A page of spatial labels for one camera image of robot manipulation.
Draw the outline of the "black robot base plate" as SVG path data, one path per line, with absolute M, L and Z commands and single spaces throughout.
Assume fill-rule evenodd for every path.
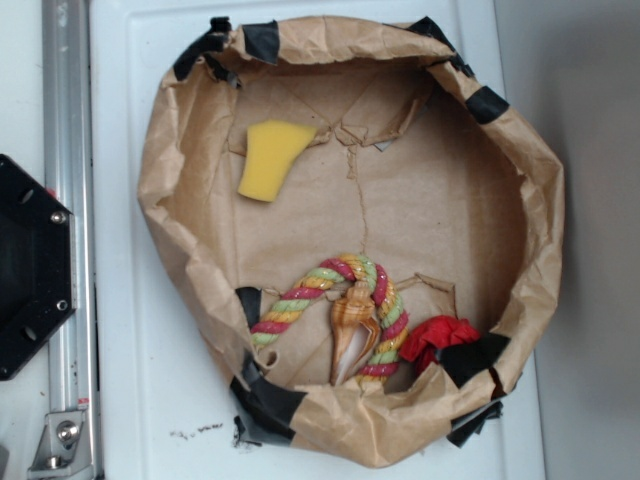
M 75 311 L 73 214 L 1 156 L 1 379 L 13 379 Z

